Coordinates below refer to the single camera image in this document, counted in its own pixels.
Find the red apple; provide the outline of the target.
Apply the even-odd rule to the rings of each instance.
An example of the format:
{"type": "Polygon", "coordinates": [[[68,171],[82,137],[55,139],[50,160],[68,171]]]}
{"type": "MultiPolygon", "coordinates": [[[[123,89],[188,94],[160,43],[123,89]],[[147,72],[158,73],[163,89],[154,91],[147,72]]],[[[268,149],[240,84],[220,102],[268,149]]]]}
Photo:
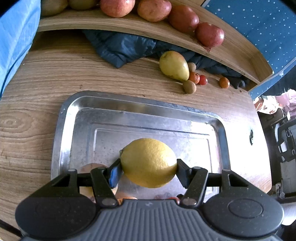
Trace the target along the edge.
{"type": "Polygon", "coordinates": [[[208,22],[200,23],[195,30],[196,39],[205,47],[220,46],[224,41],[224,30],[208,22]]]}
{"type": "Polygon", "coordinates": [[[108,16],[121,18],[134,8],[135,0],[101,0],[100,8],[108,16]]]}
{"type": "Polygon", "coordinates": [[[164,20],[171,12],[171,2],[164,0],[142,0],[137,7],[137,13],[149,22],[164,20]]]}
{"type": "Polygon", "coordinates": [[[168,20],[173,28],[186,34],[194,32],[199,24],[198,15],[186,5],[173,6],[168,20]]]}

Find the light blue cloth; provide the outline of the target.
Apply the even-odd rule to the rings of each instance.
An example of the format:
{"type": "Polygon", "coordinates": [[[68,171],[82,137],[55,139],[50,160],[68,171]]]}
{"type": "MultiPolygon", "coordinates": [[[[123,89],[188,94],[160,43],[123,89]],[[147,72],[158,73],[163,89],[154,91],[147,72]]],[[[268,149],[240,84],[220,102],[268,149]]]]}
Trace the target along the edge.
{"type": "Polygon", "coordinates": [[[1,8],[1,95],[33,44],[41,17],[40,1],[17,1],[1,8]]]}

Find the yellow lemon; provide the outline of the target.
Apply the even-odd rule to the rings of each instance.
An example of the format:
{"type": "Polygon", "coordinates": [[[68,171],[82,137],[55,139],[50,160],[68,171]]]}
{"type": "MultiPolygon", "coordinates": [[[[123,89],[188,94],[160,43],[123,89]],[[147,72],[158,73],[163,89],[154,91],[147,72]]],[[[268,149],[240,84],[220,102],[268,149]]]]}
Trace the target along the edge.
{"type": "Polygon", "coordinates": [[[140,138],[126,145],[121,150],[120,162],[125,176],[146,188],[166,185],[177,172],[174,151],[153,138],[140,138]]]}

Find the orange mandarin beside mango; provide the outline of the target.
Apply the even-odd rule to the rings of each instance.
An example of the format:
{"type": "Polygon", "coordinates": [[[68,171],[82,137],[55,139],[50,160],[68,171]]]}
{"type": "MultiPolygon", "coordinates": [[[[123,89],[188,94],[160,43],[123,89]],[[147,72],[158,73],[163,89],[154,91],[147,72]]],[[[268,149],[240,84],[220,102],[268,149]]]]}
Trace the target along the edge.
{"type": "Polygon", "coordinates": [[[198,73],[190,71],[188,80],[192,81],[195,85],[200,82],[200,75],[198,73]]]}

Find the curved wooden shelf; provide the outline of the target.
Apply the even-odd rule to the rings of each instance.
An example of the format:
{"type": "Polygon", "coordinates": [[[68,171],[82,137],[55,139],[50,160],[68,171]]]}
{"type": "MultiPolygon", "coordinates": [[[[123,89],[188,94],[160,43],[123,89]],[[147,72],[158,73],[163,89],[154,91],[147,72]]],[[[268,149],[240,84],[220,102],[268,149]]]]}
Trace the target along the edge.
{"type": "Polygon", "coordinates": [[[239,72],[256,84],[273,75],[273,69],[262,53],[241,33],[229,24],[201,7],[198,1],[171,1],[172,5],[189,6],[202,22],[212,23],[225,33],[222,45],[206,50],[190,35],[174,29],[167,21],[151,23],[131,12],[122,18],[104,14],[99,7],[76,11],[67,9],[62,13],[41,18],[38,31],[93,29],[129,33],[168,42],[205,55],[239,72]]]}

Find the red apple rightmost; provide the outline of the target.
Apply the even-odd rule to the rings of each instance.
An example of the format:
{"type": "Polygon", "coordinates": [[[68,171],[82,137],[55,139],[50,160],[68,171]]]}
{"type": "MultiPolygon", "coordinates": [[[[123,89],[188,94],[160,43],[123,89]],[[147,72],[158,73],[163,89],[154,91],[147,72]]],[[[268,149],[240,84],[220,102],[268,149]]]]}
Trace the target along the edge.
{"type": "Polygon", "coordinates": [[[195,30],[196,39],[205,47],[220,46],[224,41],[224,30],[208,22],[200,23],[195,30]]]}

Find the orange mandarin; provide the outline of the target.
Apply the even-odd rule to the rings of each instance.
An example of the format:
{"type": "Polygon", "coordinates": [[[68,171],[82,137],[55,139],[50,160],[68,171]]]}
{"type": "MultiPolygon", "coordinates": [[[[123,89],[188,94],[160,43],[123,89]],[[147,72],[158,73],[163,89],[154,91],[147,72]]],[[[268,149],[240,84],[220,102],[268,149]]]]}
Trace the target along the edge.
{"type": "Polygon", "coordinates": [[[221,77],[219,79],[219,85],[221,88],[227,89],[230,86],[230,81],[226,77],[221,77]]]}
{"type": "Polygon", "coordinates": [[[192,81],[195,85],[200,82],[200,75],[198,73],[190,71],[188,80],[192,81]]]}

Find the red cherry tomato on table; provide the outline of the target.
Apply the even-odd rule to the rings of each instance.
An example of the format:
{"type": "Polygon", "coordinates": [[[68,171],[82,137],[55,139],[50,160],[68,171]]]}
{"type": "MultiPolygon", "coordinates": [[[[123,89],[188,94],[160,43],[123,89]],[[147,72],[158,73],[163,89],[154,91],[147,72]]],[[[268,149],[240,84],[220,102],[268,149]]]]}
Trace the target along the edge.
{"type": "Polygon", "coordinates": [[[206,85],[208,83],[208,79],[205,75],[200,75],[199,85],[206,85]]]}

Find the silver metal tray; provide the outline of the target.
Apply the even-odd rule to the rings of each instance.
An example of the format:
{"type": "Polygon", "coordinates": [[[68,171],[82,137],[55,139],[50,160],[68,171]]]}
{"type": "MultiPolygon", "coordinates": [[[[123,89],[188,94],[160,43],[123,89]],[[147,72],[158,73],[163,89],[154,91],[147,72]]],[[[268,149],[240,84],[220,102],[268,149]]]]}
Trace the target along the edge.
{"type": "Polygon", "coordinates": [[[160,140],[189,167],[210,173],[230,168],[219,116],[156,100],[83,91],[70,96],[60,109],[51,178],[91,163],[110,166],[126,145],[139,138],[160,140]]]}

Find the red apple leftmost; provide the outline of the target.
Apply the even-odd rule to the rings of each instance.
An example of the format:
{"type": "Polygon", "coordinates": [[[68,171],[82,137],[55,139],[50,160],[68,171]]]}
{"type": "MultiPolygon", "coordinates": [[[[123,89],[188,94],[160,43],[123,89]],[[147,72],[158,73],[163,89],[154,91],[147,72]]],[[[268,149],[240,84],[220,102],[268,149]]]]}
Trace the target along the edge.
{"type": "Polygon", "coordinates": [[[135,0],[101,0],[100,8],[108,16],[121,18],[134,8],[135,0]]]}

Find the dark blue jacket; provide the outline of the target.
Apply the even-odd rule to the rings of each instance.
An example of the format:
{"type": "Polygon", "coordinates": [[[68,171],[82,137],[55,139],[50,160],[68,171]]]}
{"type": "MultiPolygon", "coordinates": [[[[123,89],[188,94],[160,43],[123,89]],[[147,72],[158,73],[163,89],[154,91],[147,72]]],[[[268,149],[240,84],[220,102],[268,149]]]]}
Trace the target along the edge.
{"type": "Polygon", "coordinates": [[[103,30],[84,30],[83,32],[97,54],[116,68],[121,68],[143,57],[159,60],[165,52],[175,51],[180,53],[187,62],[196,64],[197,69],[228,78],[230,84],[236,89],[245,88],[250,83],[248,78],[226,65],[171,43],[120,32],[103,30]]]}

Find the blue dotted cushion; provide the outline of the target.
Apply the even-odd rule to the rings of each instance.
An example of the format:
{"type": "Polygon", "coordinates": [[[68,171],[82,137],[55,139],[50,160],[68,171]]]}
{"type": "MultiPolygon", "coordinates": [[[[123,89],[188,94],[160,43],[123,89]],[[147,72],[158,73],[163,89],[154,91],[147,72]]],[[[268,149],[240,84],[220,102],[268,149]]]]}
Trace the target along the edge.
{"type": "Polygon", "coordinates": [[[293,1],[203,1],[202,7],[246,37],[270,64],[273,75],[250,90],[253,99],[295,69],[293,1]]]}

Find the brown kiwi shelf far left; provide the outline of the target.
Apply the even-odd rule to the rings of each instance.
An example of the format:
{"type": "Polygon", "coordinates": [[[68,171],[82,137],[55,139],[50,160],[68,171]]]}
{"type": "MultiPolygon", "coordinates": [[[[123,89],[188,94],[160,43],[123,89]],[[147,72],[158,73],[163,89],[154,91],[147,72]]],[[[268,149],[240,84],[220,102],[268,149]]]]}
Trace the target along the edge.
{"type": "Polygon", "coordinates": [[[53,16],[68,6],[67,0],[41,0],[41,16],[53,16]]]}

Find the red cherry tomato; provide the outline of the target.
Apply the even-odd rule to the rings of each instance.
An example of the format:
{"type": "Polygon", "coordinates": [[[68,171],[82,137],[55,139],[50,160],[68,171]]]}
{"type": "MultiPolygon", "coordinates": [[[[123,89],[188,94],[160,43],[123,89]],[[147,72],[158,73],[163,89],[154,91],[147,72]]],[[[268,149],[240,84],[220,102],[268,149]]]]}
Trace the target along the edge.
{"type": "Polygon", "coordinates": [[[206,85],[208,83],[208,79],[205,75],[200,75],[199,85],[206,85]]]}
{"type": "Polygon", "coordinates": [[[180,204],[180,199],[176,196],[171,196],[170,194],[165,193],[164,195],[156,195],[154,197],[155,200],[167,200],[167,199],[171,199],[174,200],[176,202],[177,205],[180,204]]]}

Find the yellow green mango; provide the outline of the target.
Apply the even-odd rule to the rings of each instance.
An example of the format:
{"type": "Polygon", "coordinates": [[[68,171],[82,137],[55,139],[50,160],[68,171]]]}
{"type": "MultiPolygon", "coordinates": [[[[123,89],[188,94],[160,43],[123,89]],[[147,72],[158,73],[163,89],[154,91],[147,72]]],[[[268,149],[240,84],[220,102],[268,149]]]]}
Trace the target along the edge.
{"type": "Polygon", "coordinates": [[[190,75],[185,58],[176,51],[166,51],[159,59],[161,72],[169,78],[187,81],[190,75]]]}

